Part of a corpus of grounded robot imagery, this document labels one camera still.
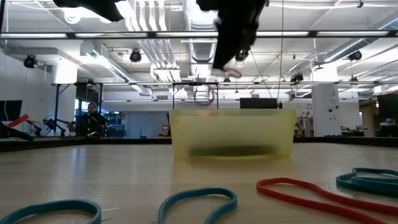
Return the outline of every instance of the red rubber band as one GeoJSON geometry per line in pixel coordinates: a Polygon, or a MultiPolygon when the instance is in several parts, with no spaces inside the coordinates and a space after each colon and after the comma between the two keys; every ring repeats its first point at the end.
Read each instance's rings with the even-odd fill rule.
{"type": "Polygon", "coordinates": [[[17,126],[18,124],[21,124],[22,122],[26,121],[27,119],[29,119],[29,116],[27,114],[25,114],[24,116],[21,116],[20,118],[14,120],[13,122],[7,124],[6,126],[8,128],[13,128],[15,126],[17,126]]]}
{"type": "Polygon", "coordinates": [[[315,184],[311,184],[300,180],[294,180],[290,178],[273,178],[273,179],[260,180],[259,182],[257,182],[257,191],[266,196],[283,200],[285,202],[301,205],[308,208],[313,208],[323,212],[332,213],[335,215],[349,218],[351,220],[355,220],[363,224],[387,224],[386,222],[370,217],[369,215],[365,215],[363,213],[350,210],[348,208],[339,207],[336,205],[330,205],[327,203],[316,202],[313,200],[307,200],[299,197],[294,197],[291,195],[282,194],[266,188],[267,185],[274,185],[274,184],[296,185],[299,187],[303,187],[305,189],[309,189],[318,194],[319,196],[327,198],[334,202],[342,203],[344,205],[349,205],[356,208],[362,208],[369,211],[379,212],[386,215],[398,216],[398,207],[381,205],[378,203],[365,202],[361,200],[355,200],[352,198],[343,197],[337,194],[330,193],[326,190],[323,190],[322,188],[320,188],[315,184]]]}

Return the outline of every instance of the rubber band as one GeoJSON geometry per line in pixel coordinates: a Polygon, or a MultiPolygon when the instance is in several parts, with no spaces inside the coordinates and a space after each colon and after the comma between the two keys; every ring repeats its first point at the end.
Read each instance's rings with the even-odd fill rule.
{"type": "Polygon", "coordinates": [[[336,185],[349,190],[369,194],[398,197],[398,178],[357,177],[358,172],[371,174],[389,174],[398,177],[398,172],[388,169],[353,168],[349,174],[336,177],[336,185]]]}
{"type": "Polygon", "coordinates": [[[164,217],[167,210],[176,204],[178,201],[188,199],[188,198],[195,198],[195,197],[202,197],[206,195],[224,195],[229,197],[231,200],[216,210],[213,210],[206,218],[205,224],[214,224],[219,217],[227,214],[228,212],[234,210],[236,206],[238,206],[238,196],[231,190],[222,189],[222,188],[204,188],[204,189],[197,189],[197,190],[186,190],[183,192],[179,192],[167,198],[159,208],[157,214],[157,224],[164,224],[164,217]]]}
{"type": "Polygon", "coordinates": [[[29,116],[27,114],[25,114],[24,116],[21,116],[20,118],[14,120],[13,122],[7,124],[6,126],[8,128],[13,128],[15,126],[17,126],[18,124],[21,124],[22,122],[26,121],[27,119],[29,119],[29,116]]]}
{"type": "Polygon", "coordinates": [[[38,205],[30,205],[28,207],[16,210],[0,220],[0,224],[14,224],[16,221],[31,215],[38,215],[48,212],[57,212],[63,210],[81,210],[94,215],[88,224],[101,223],[101,207],[89,200],[59,200],[55,202],[47,202],[38,205]]]}
{"type": "Polygon", "coordinates": [[[333,194],[331,192],[328,192],[326,190],[323,190],[319,186],[315,184],[311,184],[308,182],[300,181],[300,180],[294,180],[290,178],[274,178],[274,179],[266,179],[266,180],[260,180],[257,182],[257,191],[261,194],[264,194],[266,196],[270,196],[279,200],[283,200],[285,202],[293,203],[296,205],[300,205],[303,207],[308,207],[308,208],[313,208],[316,210],[320,210],[323,212],[328,212],[332,213],[335,215],[339,215],[341,217],[346,217],[351,220],[355,220],[357,222],[363,223],[363,224],[386,224],[386,222],[383,222],[381,220],[378,220],[376,218],[373,218],[369,215],[344,208],[344,207],[339,207],[336,205],[330,205],[327,203],[321,203],[321,202],[316,202],[313,200],[307,200],[304,198],[299,198],[299,197],[294,197],[291,195],[286,195],[282,194],[270,189],[267,189],[266,186],[268,185],[274,185],[274,184],[292,184],[296,185],[299,187],[303,187],[305,189],[309,189],[312,192],[315,192],[321,197],[327,198],[331,201],[342,203],[344,205],[349,205],[351,207],[355,208],[361,208],[369,211],[374,211],[374,212],[379,212],[383,213],[386,215],[393,215],[393,216],[398,216],[398,207],[393,207],[389,205],[381,205],[377,203],[372,203],[372,202],[365,202],[361,200],[355,200],[352,198],[347,198],[343,197],[337,194],[333,194]]]}

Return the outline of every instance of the table surface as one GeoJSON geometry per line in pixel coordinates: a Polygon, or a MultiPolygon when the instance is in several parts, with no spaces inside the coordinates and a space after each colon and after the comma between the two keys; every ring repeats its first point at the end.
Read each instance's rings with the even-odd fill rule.
{"type": "MultiPolygon", "coordinates": [[[[172,146],[90,145],[0,154],[0,217],[30,204],[83,198],[103,209],[103,223],[156,223],[159,205],[171,194],[224,187],[238,195],[238,209],[218,223],[355,223],[335,215],[257,194],[256,181],[290,177],[336,194],[388,205],[398,200],[337,189],[335,177],[352,167],[398,170],[398,150],[339,144],[294,144],[291,159],[174,161],[172,146]]],[[[280,192],[329,202],[294,186],[280,192]]],[[[223,197],[185,200],[172,207],[166,223],[203,223],[223,197]]],[[[398,217],[366,212],[388,223],[398,217]]],[[[86,223],[80,212],[40,215],[19,223],[86,223]]]]}

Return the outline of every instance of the column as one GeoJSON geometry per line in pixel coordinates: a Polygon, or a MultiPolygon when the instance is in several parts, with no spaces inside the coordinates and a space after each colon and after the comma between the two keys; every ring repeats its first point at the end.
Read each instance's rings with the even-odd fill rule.
{"type": "MultiPolygon", "coordinates": [[[[312,73],[312,78],[314,81],[337,81],[337,69],[333,65],[324,65],[323,69],[312,73]]],[[[312,103],[315,136],[341,135],[337,84],[312,86],[312,103]]]]}
{"type": "MultiPolygon", "coordinates": [[[[77,66],[76,64],[68,61],[61,60],[57,65],[52,67],[53,82],[57,84],[63,83],[75,83],[77,81],[77,66]]],[[[58,119],[63,121],[71,122],[75,117],[75,98],[76,98],[76,87],[75,86],[62,85],[60,87],[60,94],[58,100],[58,119]]],[[[55,95],[54,104],[52,111],[55,111],[55,95]]],[[[63,129],[65,129],[65,135],[68,135],[69,131],[65,124],[57,122],[63,129]]],[[[57,128],[57,135],[61,133],[61,130],[57,128]]]]}

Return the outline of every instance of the translucent plastic container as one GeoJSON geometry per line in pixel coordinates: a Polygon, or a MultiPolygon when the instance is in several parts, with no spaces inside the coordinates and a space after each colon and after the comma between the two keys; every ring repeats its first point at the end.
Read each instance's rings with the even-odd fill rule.
{"type": "Polygon", "coordinates": [[[289,157],[295,110],[172,110],[174,158],[289,157]]]}

